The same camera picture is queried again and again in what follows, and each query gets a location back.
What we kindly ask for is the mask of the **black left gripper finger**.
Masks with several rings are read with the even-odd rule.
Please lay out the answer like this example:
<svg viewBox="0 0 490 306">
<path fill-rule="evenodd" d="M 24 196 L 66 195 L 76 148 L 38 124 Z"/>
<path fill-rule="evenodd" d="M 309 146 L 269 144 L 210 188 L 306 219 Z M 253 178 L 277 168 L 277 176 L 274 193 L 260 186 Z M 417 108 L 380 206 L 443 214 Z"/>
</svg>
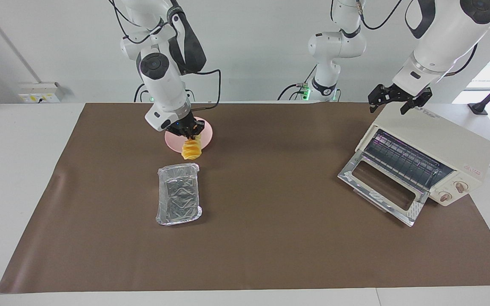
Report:
<svg viewBox="0 0 490 306">
<path fill-rule="evenodd" d="M 374 113 L 377 108 L 387 103 L 387 90 L 384 85 L 377 85 L 368 95 L 370 113 Z"/>
<path fill-rule="evenodd" d="M 400 108 L 400 113 L 405 115 L 409 110 L 416 107 L 423 107 L 432 97 L 433 93 L 430 88 L 425 88 L 417 97 L 407 95 L 404 105 Z"/>
</svg>

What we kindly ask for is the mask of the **yellow bread loaf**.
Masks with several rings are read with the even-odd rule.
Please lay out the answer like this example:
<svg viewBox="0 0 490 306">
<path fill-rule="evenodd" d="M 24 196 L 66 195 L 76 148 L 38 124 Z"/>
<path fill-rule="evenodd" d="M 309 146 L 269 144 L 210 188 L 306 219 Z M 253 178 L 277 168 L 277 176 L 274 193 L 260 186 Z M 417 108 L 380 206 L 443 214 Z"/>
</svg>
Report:
<svg viewBox="0 0 490 306">
<path fill-rule="evenodd" d="M 181 155 L 185 160 L 194 160 L 202 154 L 202 136 L 187 139 L 182 146 Z"/>
</svg>

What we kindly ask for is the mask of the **aluminium foil tray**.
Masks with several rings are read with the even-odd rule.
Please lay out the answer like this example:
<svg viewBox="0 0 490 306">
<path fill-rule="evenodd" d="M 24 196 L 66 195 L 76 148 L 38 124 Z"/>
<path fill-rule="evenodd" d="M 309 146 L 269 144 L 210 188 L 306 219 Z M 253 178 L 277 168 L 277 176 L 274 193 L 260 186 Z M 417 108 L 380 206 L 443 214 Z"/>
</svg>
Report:
<svg viewBox="0 0 490 306">
<path fill-rule="evenodd" d="M 159 225 L 169 226 L 196 221 L 202 216 L 199 204 L 198 172 L 196 163 L 167 165 L 158 169 Z"/>
</svg>

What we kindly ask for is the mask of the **white toaster oven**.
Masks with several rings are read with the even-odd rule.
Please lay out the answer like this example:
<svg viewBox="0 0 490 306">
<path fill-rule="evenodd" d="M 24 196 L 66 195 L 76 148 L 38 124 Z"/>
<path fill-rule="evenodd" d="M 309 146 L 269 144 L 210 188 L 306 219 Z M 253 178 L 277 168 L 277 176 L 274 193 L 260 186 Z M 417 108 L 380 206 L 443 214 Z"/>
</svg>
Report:
<svg viewBox="0 0 490 306">
<path fill-rule="evenodd" d="M 430 199 L 436 203 L 439 192 L 453 196 L 451 205 L 478 188 L 490 166 L 490 141 L 424 107 L 416 107 L 402 115 L 402 106 L 401 102 L 385 105 L 356 146 L 356 151 L 364 151 L 381 129 L 455 170 L 428 190 Z M 454 186 L 456 181 L 467 183 L 469 192 L 458 193 Z"/>
</svg>

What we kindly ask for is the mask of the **glass oven door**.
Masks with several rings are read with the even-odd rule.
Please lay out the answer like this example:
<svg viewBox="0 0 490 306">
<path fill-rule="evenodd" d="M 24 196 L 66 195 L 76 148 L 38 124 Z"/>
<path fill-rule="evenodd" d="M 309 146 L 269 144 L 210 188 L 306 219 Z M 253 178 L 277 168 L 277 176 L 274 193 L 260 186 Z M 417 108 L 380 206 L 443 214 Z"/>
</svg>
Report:
<svg viewBox="0 0 490 306">
<path fill-rule="evenodd" d="M 408 209 L 403 209 L 399 207 L 392 200 L 383 195 L 383 192 L 376 190 L 372 186 L 365 183 L 363 180 L 357 178 L 353 174 L 353 172 L 356 170 L 360 162 L 364 162 L 372 166 L 374 169 L 377 170 L 377 172 L 383 174 L 383 176 L 411 191 L 415 197 L 410 202 L 410 207 Z M 338 178 L 340 178 L 346 184 L 352 186 L 354 192 L 362 196 L 369 203 L 373 204 L 381 211 L 392 214 L 394 217 L 396 217 L 398 220 L 402 221 L 409 227 L 412 227 L 416 222 L 416 219 L 420 214 L 422 208 L 424 207 L 424 204 L 428 200 L 429 196 L 428 190 L 416 188 L 415 186 L 403 181 L 395 174 L 389 172 L 388 167 L 385 163 L 377 161 L 370 154 L 361 150 L 358 150 L 354 153 L 348 163 L 346 163 L 344 168 L 339 172 Z"/>
</svg>

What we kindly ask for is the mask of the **pink round plate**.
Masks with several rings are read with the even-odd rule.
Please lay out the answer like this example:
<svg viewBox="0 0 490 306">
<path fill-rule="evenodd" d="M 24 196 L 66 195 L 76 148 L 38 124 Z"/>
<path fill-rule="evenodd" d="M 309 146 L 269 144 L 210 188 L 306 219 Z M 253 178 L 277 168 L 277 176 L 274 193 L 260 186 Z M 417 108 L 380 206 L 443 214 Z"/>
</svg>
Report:
<svg viewBox="0 0 490 306">
<path fill-rule="evenodd" d="M 196 120 L 205 122 L 205 127 L 202 130 L 202 132 L 199 134 L 200 142 L 201 142 L 202 150 L 203 150 L 204 148 L 206 148 L 209 145 L 209 143 L 211 142 L 211 140 L 213 138 L 213 128 L 210 125 L 210 123 L 207 120 L 205 120 L 204 118 L 197 117 L 197 116 L 195 116 L 194 118 Z M 169 149 L 171 149 L 172 151 L 175 151 L 179 154 L 182 153 L 182 147 L 183 147 L 185 141 L 187 141 L 187 140 L 188 139 L 186 137 L 183 137 L 183 136 L 176 136 L 175 134 L 172 134 L 169 132 L 165 133 L 165 143 L 166 143 L 167 147 L 169 147 Z"/>
</svg>

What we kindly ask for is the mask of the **brown table mat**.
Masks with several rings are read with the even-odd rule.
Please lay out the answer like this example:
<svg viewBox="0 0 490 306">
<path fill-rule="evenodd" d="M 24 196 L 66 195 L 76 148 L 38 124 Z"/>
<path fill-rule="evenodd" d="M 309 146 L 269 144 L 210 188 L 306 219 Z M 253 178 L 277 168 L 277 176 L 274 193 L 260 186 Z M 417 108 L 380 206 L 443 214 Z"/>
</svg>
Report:
<svg viewBox="0 0 490 306">
<path fill-rule="evenodd" d="M 338 172 L 373 122 L 364 103 L 201 112 L 202 216 L 161 226 L 158 169 L 182 162 L 150 105 L 88 103 L 0 281 L 0 294 L 489 286 L 490 229 L 470 196 L 416 225 Z"/>
</svg>

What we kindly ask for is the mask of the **white wall socket box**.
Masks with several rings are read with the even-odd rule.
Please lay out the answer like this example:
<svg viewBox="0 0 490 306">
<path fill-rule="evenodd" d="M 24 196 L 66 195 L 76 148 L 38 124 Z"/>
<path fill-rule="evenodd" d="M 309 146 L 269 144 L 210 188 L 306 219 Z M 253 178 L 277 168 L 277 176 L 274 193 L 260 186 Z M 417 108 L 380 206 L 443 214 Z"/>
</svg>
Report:
<svg viewBox="0 0 490 306">
<path fill-rule="evenodd" d="M 64 97 L 57 82 L 20 83 L 18 93 L 23 103 L 61 103 Z"/>
</svg>

